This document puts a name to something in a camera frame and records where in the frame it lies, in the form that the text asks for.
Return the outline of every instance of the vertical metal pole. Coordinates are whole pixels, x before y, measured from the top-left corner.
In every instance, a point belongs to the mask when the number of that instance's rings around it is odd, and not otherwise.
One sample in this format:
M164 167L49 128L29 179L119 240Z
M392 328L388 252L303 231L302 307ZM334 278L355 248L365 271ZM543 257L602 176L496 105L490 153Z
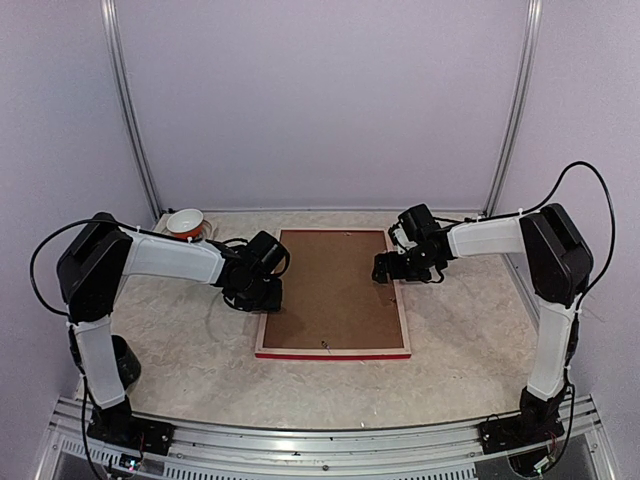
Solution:
M115 78L118 100L120 101L120 106L122 108L122 116L127 128L129 141L131 142L133 158L135 160L138 175L140 176L140 181L142 182L144 194L147 198L151 213L157 221L162 216L162 207L151 175L149 162L147 161L147 156L142 145L140 129L138 128L135 109L133 108L131 93L129 92L127 69L124 63L122 42L120 41L120 30L118 29L118 16L116 13L115 0L101 0L101 7L102 23L107 37L109 57L111 59L111 67Z
M509 113L509 122L502 146L500 148L500 158L496 168L489 198L484 207L484 213L491 216L495 213L498 206L498 200L504 187L507 177L507 170L511 163L513 148L516 144L518 129L520 128L520 120L529 90L529 80L533 70L533 58L535 56L536 45L538 43L538 31L540 30L540 17L542 14L542 0L529 0L529 12L527 16L527 26L524 35L524 43L522 45L522 54L520 56L520 67L518 69L518 77L516 80L516 91L513 95L511 103L511 111Z

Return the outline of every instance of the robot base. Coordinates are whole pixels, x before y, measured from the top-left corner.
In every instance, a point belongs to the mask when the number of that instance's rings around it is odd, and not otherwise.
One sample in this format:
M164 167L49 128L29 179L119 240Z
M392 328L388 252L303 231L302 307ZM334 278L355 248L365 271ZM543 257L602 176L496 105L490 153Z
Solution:
M550 417L532 433L522 435L521 416L487 420L478 425L482 452L485 455L543 443L564 435L560 417Z
M167 456L175 430L173 425L133 416L122 419L111 418L112 422L118 420L121 420L118 425L120 428L114 429L101 423L96 415L92 416L87 436L136 452Z

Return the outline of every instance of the white arm segment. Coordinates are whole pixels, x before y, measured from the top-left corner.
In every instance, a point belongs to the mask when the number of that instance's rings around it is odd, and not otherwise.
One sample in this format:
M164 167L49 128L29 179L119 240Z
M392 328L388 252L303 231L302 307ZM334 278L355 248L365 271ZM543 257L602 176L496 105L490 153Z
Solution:
M224 259L210 243L176 242L135 232L125 233L133 238L133 243L122 272L123 280L129 275L156 275L213 284L222 272ZM106 316L97 322L80 322L74 332L96 404L109 408L124 401L125 391L118 376L111 340L111 319Z
M125 232L133 238L122 276L155 275L216 283L224 259L208 242L187 243Z
M447 238L454 257L525 253L520 217L457 225ZM564 386L564 364L575 304L566 309L564 305L536 298L540 307L538 347L527 390L546 401Z
M74 327L74 334L96 405L109 408L124 401L125 392L111 341L111 319L107 316L97 322L81 322Z
M457 225L447 234L454 257L490 253L524 253L520 217Z
M564 387L564 366L576 302L571 308L536 296L540 307L538 347L527 390L542 400L555 397Z

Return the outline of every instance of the brown board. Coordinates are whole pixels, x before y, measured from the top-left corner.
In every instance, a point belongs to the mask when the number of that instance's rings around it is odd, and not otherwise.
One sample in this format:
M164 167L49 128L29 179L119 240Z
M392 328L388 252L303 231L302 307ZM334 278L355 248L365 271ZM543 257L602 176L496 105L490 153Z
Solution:
M397 282L371 279L373 259L389 248L383 230L282 230L291 253L282 309L263 314L260 358L409 358Z

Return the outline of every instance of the white backdrop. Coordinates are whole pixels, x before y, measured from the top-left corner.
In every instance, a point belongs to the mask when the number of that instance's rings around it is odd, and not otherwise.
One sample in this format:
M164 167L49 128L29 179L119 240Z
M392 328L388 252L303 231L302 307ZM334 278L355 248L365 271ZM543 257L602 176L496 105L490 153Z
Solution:
M165 207L479 210L526 1L119 2Z

